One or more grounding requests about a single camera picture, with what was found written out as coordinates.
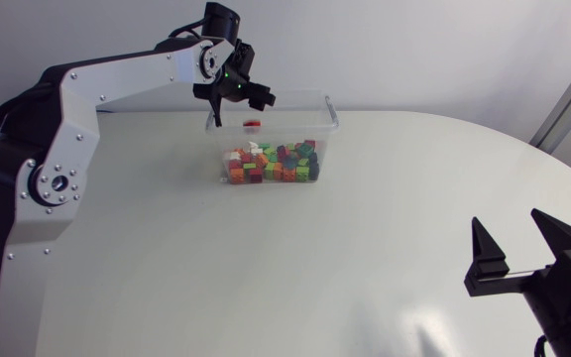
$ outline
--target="transparent plastic bin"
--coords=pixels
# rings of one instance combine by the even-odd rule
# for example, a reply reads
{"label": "transparent plastic bin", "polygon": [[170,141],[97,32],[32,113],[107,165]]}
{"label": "transparent plastic bin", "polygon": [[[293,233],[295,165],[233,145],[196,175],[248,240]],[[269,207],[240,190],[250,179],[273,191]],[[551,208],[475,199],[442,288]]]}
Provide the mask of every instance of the transparent plastic bin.
{"label": "transparent plastic bin", "polygon": [[[339,127],[329,96],[319,90],[274,95],[275,106],[267,105],[264,111],[250,108],[247,101],[223,100],[221,127],[215,126],[212,112],[208,116],[206,133],[219,146],[229,182],[318,180],[330,134]],[[261,126],[244,126],[248,121],[260,121]],[[255,144],[259,148],[252,150]]]}

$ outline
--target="cable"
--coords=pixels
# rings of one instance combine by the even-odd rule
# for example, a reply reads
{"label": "cable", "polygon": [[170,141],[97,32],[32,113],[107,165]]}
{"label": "cable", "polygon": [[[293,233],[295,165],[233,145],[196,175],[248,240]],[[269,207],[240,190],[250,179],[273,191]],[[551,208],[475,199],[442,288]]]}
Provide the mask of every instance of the cable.
{"label": "cable", "polygon": [[190,33],[192,33],[194,36],[196,36],[197,38],[201,39],[202,37],[199,36],[195,31],[193,31],[193,29],[196,28],[196,27],[200,27],[200,26],[204,25],[205,23],[206,23],[206,18],[203,18],[203,19],[201,19],[201,20],[199,20],[199,21],[196,21],[196,22],[194,22],[194,23],[192,23],[192,24],[188,24],[188,25],[186,25],[186,26],[182,26],[182,27],[180,27],[180,28],[178,28],[178,29],[175,29],[175,30],[171,31],[171,33],[169,34],[169,37],[170,37],[170,38],[174,38],[174,37],[177,37],[177,35],[179,35],[179,34],[181,34],[181,33],[183,33],[183,32],[190,32]]}
{"label": "cable", "polygon": [[545,357],[545,342],[547,338],[545,335],[541,335],[539,339],[536,340],[536,344],[534,345],[534,357]]}

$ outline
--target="tabletop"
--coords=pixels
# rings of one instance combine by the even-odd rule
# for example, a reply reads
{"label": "tabletop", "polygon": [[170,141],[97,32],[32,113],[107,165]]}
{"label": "tabletop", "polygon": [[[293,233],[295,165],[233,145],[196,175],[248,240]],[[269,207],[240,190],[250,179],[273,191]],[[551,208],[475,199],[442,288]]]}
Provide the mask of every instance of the tabletop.
{"label": "tabletop", "polygon": [[571,224],[571,169],[451,118],[339,117],[318,182],[232,185],[206,113],[101,115],[38,355],[531,355],[522,296],[466,292],[471,219],[542,268],[530,211]]}

